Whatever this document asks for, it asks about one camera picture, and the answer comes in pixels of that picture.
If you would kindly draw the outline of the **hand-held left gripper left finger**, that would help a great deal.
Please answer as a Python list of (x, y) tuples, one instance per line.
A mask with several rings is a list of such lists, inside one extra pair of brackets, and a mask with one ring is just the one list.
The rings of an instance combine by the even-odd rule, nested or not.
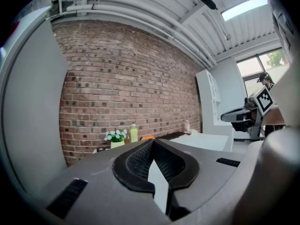
[(40, 192), (48, 207), (73, 180), (87, 182), (64, 218), (65, 222), (169, 222), (152, 194), (128, 190), (113, 174), (113, 162), (122, 153), (142, 144), (128, 143), (89, 155), (61, 172)]

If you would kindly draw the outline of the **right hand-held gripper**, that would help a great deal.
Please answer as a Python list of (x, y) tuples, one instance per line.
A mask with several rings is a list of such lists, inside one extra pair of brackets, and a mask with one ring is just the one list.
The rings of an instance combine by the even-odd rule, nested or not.
[(274, 105), (266, 86), (244, 99), (244, 108), (237, 108), (221, 115), (223, 122), (232, 123), (237, 132), (248, 132), (251, 139), (260, 139), (276, 130), (275, 125), (262, 125), (263, 118)]

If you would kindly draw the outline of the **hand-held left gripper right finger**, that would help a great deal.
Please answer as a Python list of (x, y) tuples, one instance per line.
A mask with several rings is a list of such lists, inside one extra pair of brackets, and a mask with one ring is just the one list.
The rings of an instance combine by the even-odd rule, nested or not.
[(157, 220), (178, 220), (193, 215), (209, 219), (228, 198), (213, 198), (233, 176), (243, 155), (240, 153), (206, 150), (169, 140), (155, 139), (153, 156), (162, 169), (169, 188), (166, 214), (157, 211)]

